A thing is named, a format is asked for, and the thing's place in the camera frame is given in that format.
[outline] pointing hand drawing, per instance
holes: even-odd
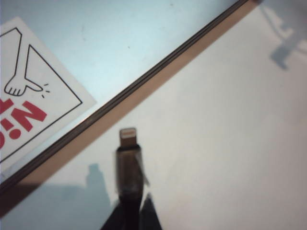
[[[42,91],[43,88],[41,86],[26,78],[30,44],[23,41],[22,34],[18,29],[13,29],[4,35],[9,36],[4,38],[7,40],[14,40],[13,38],[19,37],[18,42],[12,45],[12,47],[19,47],[16,53],[15,72],[13,73],[13,76],[10,76],[11,79],[5,85],[4,92],[12,96],[22,96],[27,88],[36,92]]]
[[[30,88],[31,90],[34,90],[36,92],[40,92],[43,90],[42,87],[40,87],[33,81],[30,81],[25,78],[18,79],[16,76],[14,76],[6,84],[4,91],[12,96],[21,96],[24,94],[26,88]]]

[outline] white sticker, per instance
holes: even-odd
[[[20,18],[1,26],[0,39],[3,171],[93,106],[94,99]]]

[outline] black outline border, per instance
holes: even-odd
[[[134,91],[136,91],[139,87],[145,84],[149,79],[151,79],[155,74],[160,72],[164,67],[170,64],[173,60],[175,60],[179,55],[181,55],[184,51],[190,48],[194,43],[200,40],[204,35],[206,35],[209,31],[211,31],[214,27],[216,27],[219,23],[221,23],[225,18],[227,18],[230,14],[232,14],[235,10],[237,10],[240,6],[242,6],[248,0],[237,0],[233,5],[228,7],[224,12],[214,18],[210,23],[204,25],[202,29],[200,29],[197,33],[195,33],[192,37],[190,37],[187,41],[185,41],[182,45],[180,45],[177,49],[172,51],[168,56],[158,62],[155,66],[149,69],[146,73],[141,75],[136,81],[130,84],[127,88],[121,91],[117,96],[112,98],[110,101],[105,103],[101,108],[99,108],[96,112],[90,115],[87,119],[83,120],[79,125],[73,128],[70,132],[63,135],[59,138],[54,144],[50,145],[47,149],[45,149],[41,154],[27,163],[24,167],[18,170],[14,175],[7,178],[4,182],[0,184],[0,195],[5,192],[10,186],[13,186],[21,179],[26,177],[30,172],[32,172],[35,168],[41,165],[44,161],[54,155],[57,151],[63,148],[66,144],[72,141],[75,137],[85,131],[90,125],[92,125],[95,121],[100,119],[102,116],[107,114],[111,109],[117,106],[120,102],[122,102],[125,98],[131,95]]]
[[[21,40],[22,40],[22,36],[23,34],[18,30],[17,27],[10,29],[9,31],[3,33],[0,35],[0,37],[10,33],[13,30],[17,30],[17,32],[20,34],[20,39],[19,39],[19,45],[18,45],[18,53],[17,53],[17,60],[16,60],[16,65],[15,65],[15,73],[14,76],[16,75],[16,71],[17,71],[17,65],[18,65],[18,57],[19,57],[19,51],[20,51],[20,46],[21,46]],[[5,160],[7,160],[9,157],[11,157],[15,152],[17,152],[18,150],[20,150],[22,147],[24,147],[25,145],[27,145],[29,142],[31,142],[34,138],[36,138],[39,134],[41,134],[42,132],[44,132],[46,129],[48,129],[50,126],[52,126],[54,123],[56,123],[57,121],[59,121],[60,119],[62,119],[64,116],[66,116],[68,113],[70,113],[72,110],[74,110],[75,108],[77,108],[79,105],[81,105],[83,102],[82,100],[76,95],[76,93],[68,86],[68,84],[60,77],[60,75],[49,65],[49,63],[40,55],[40,53],[31,45],[29,44],[28,46],[28,52],[27,52],[27,59],[26,59],[26,66],[25,66],[25,71],[24,71],[24,76],[26,76],[27,73],[27,69],[28,69],[28,60],[29,60],[29,54],[30,54],[30,49],[33,49],[34,52],[36,52],[38,54],[38,56],[48,65],[48,67],[50,69],[52,69],[52,71],[57,75],[58,78],[60,78],[60,80],[66,85],[66,87],[73,93],[73,95],[78,99],[78,101],[80,102],[79,104],[77,104],[76,106],[74,106],[72,109],[70,109],[69,111],[67,111],[66,113],[64,113],[62,116],[60,116],[58,119],[56,119],[55,121],[53,121],[52,123],[50,123],[48,126],[46,126],[44,129],[42,129],[41,131],[39,131],[37,134],[35,134],[31,139],[29,139],[27,142],[25,142],[22,146],[18,147],[16,150],[14,150],[12,153],[10,153],[8,156],[6,156],[4,159],[0,158],[0,163],[4,162]]]

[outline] hand illustration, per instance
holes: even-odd
[[[6,84],[4,91],[12,96],[22,96],[26,88],[30,88],[31,90],[34,90],[36,92],[40,92],[43,90],[42,87],[40,87],[33,81],[30,81],[25,78],[17,78],[16,76],[14,76]]]
[[[10,72],[10,76],[4,76],[5,79],[10,77],[10,80],[5,85],[4,92],[12,96],[22,96],[27,88],[36,92],[42,91],[41,86],[26,77],[30,44],[22,39],[20,31],[14,28],[2,34],[1,44],[6,44],[12,50],[6,54],[7,58],[16,60],[15,63],[10,63],[10,65],[15,66],[15,72]]]

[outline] white table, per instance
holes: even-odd
[[[36,137],[34,141],[42,139],[39,144],[31,148],[28,145],[13,155],[11,150],[3,148],[1,183],[13,180],[12,175],[26,164],[33,165],[34,158],[36,162],[42,162],[44,156],[55,153],[60,143],[68,142],[67,137],[66,140],[64,138],[57,142],[59,138],[75,127],[73,133],[81,133],[109,111],[108,107],[113,107],[110,104],[121,101],[121,97],[125,98],[129,93],[128,86],[133,89],[137,85],[135,81],[143,81],[157,69],[161,69],[171,57],[177,56],[176,52],[183,50],[187,45],[185,42],[192,43],[191,37],[196,33],[199,35],[199,31],[202,33],[203,28],[224,11],[232,11],[230,8],[236,9],[236,6],[244,1],[1,1],[1,23],[12,22],[14,17],[20,17],[96,100],[87,111],[79,113],[77,118],[69,119],[60,131],[52,132],[48,139]],[[9,69],[3,62],[1,66],[2,70]],[[5,85],[5,76],[6,74],[1,74],[2,85]],[[69,136],[73,139],[76,134],[71,132]],[[55,142],[55,150],[46,150]],[[11,156],[4,162],[3,155]]]
[[[306,10],[249,1],[23,179],[2,229],[99,229],[136,127],[164,229],[305,230]]]

